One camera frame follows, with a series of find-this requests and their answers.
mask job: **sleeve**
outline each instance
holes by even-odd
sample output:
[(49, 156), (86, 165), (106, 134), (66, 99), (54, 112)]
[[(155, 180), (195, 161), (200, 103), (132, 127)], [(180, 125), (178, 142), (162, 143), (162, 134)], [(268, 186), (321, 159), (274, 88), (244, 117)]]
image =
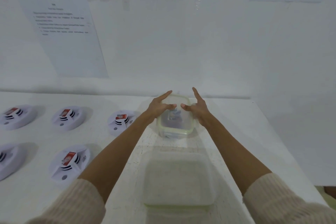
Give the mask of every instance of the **sleeve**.
[(101, 223), (105, 205), (98, 190), (89, 181), (75, 180), (39, 217), (26, 224)]
[(276, 174), (260, 177), (243, 197), (255, 223), (336, 223), (336, 211), (306, 203)]

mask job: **red sticker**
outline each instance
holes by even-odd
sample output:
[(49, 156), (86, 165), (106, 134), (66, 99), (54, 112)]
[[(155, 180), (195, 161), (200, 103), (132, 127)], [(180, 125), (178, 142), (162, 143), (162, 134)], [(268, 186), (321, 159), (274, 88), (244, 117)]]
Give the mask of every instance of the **red sticker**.
[(70, 109), (64, 109), (64, 111), (61, 113), (61, 117), (65, 117), (67, 114), (68, 114), (68, 112), (70, 111)]
[(75, 156), (75, 154), (75, 152), (70, 151), (62, 160), (62, 165), (67, 166), (70, 163), (71, 159)]
[(127, 117), (127, 114), (118, 114), (116, 116), (116, 119), (126, 119), (126, 117)]
[(19, 108), (13, 107), (12, 109), (5, 112), (4, 115), (8, 116), (8, 115), (12, 114), (13, 112), (15, 112), (17, 109), (19, 109)]

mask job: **transparent plastic container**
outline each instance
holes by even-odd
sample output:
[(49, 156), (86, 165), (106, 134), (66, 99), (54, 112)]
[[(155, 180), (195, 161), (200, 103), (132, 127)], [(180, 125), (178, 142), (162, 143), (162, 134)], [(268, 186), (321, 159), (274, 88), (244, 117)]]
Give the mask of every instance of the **transparent plastic container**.
[(138, 185), (147, 207), (207, 208), (217, 185), (206, 156), (186, 152), (147, 152), (141, 157)]
[(182, 109), (181, 104), (190, 105), (190, 100), (182, 95), (169, 95), (162, 101), (165, 104), (177, 104), (174, 110), (166, 110), (157, 118), (157, 126), (162, 137), (183, 138), (194, 129), (191, 112)]

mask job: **tabletop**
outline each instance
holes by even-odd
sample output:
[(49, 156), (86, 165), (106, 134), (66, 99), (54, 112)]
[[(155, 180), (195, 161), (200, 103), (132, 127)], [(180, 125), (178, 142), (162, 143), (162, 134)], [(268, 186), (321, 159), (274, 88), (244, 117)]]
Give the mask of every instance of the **tabletop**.
[[(20, 143), (27, 151), (23, 167), (0, 182), (0, 221), (23, 223), (43, 212), (62, 192), (49, 178), (53, 156), (68, 146), (86, 145), (96, 156), (114, 137), (107, 118), (121, 109), (143, 112), (153, 98), (120, 95), (31, 94), (0, 92), (0, 111), (30, 104), (38, 110), (30, 124), (12, 131), (0, 131), (0, 144)], [(205, 99), (209, 110), (228, 131), (271, 171), (277, 173), (304, 200), (326, 205), (321, 195), (298, 166), (258, 106), (249, 99)], [(86, 120), (68, 132), (60, 132), (51, 117), (65, 106), (82, 106)], [(147, 151), (199, 152), (206, 155), (219, 181), (215, 204), (202, 216), (182, 219), (158, 216), (140, 202), (136, 187), (141, 155)], [(198, 123), (184, 139), (162, 138), (155, 122), (141, 136), (107, 203), (103, 223), (253, 223), (236, 186), (208, 132)]]

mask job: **finger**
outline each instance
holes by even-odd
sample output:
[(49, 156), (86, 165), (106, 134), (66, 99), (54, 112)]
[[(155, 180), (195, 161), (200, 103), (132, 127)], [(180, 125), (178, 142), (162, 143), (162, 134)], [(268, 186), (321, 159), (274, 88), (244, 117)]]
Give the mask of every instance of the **finger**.
[(193, 87), (193, 92), (195, 94), (195, 97), (196, 97), (197, 101), (203, 100), (203, 98), (201, 98), (201, 96), (198, 94), (198, 91), (197, 91), (197, 89), (195, 89), (195, 87)]
[(187, 112), (191, 112), (191, 106), (185, 105), (185, 104), (181, 104), (181, 107), (182, 107), (183, 110), (185, 110)]
[(172, 92), (173, 92), (172, 90), (167, 91), (165, 94), (163, 94), (163, 95), (157, 97), (156, 99), (159, 100), (159, 101), (162, 101), (163, 99), (166, 99), (167, 96), (169, 96)]
[(177, 106), (177, 104), (171, 104), (171, 105), (166, 104), (165, 108), (166, 108), (166, 110), (174, 110), (176, 108), (176, 106)]

